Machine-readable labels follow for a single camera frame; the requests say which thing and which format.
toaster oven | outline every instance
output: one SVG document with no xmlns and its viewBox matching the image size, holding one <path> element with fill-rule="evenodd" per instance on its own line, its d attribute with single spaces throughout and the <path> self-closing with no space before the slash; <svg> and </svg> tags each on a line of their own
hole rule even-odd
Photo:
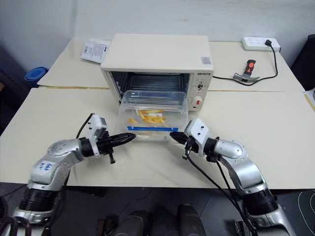
<svg viewBox="0 0 315 236">
<path fill-rule="evenodd" d="M 128 90 L 179 91 L 189 110 L 199 111 L 213 63 L 206 36 L 118 33 L 101 71 L 119 103 Z"/>
</svg>

white wall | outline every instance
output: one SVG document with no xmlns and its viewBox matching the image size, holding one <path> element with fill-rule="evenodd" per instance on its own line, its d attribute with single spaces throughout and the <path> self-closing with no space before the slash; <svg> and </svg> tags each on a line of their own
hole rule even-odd
<svg viewBox="0 0 315 236">
<path fill-rule="evenodd" d="M 51 67 L 70 36 L 70 0 L 0 0 L 5 49 L 25 69 Z"/>
<path fill-rule="evenodd" d="M 270 36 L 291 64 L 315 33 L 314 0 L 0 1 L 3 43 L 27 69 L 50 67 L 72 36 L 111 39 L 117 32 L 204 34 L 211 41 Z"/>
</svg>

desk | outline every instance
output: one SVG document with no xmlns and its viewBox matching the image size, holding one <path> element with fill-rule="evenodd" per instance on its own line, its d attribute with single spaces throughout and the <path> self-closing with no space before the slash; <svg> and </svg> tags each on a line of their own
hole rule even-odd
<svg viewBox="0 0 315 236">
<path fill-rule="evenodd" d="M 99 64 L 80 59 L 84 41 L 72 39 L 57 58 L 49 72 L 38 82 L 43 86 L 108 88 Z M 245 51 L 239 42 L 209 42 L 215 72 L 219 77 L 242 74 L 249 59 L 256 60 L 252 76 L 267 77 L 275 74 L 271 52 Z M 209 90 L 216 91 L 304 91 L 283 57 L 277 52 L 279 75 L 251 87 L 231 81 L 213 79 Z"/>
<path fill-rule="evenodd" d="M 0 181 L 26 183 L 49 145 L 74 138 L 91 112 L 104 117 L 113 134 L 118 110 L 109 90 L 33 88 L 0 138 Z M 194 117 L 213 137 L 243 143 L 270 188 L 315 188 L 315 112 L 302 93 L 212 91 Z M 68 184 L 213 187 L 181 158 L 183 151 L 175 143 L 128 143 L 114 148 L 114 165 L 103 156 L 74 166 Z M 225 186 L 215 164 L 192 158 Z"/>
</svg>

qr code sticker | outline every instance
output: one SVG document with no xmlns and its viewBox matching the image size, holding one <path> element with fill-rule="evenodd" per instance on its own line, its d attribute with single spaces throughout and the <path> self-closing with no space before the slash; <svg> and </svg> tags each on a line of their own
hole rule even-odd
<svg viewBox="0 0 315 236">
<path fill-rule="evenodd" d="M 201 57 L 202 64 L 211 64 L 210 57 Z"/>
</svg>

metal arm segment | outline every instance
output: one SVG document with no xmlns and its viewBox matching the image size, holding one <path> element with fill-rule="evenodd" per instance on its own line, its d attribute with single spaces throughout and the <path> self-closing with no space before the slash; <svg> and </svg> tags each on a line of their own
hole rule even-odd
<svg viewBox="0 0 315 236">
<path fill-rule="evenodd" d="M 218 155 L 218 160 L 228 169 L 237 192 L 244 198 L 247 215 L 253 225 L 259 228 L 282 226 L 290 236 L 296 235 L 243 145 L 235 141 L 218 140 L 214 155 Z"/>
<path fill-rule="evenodd" d="M 61 140 L 52 144 L 47 154 L 32 168 L 31 179 L 24 197 L 13 216 L 27 219 L 31 224 L 49 221 L 55 198 L 73 165 L 84 160 L 79 139 Z"/>
</svg>

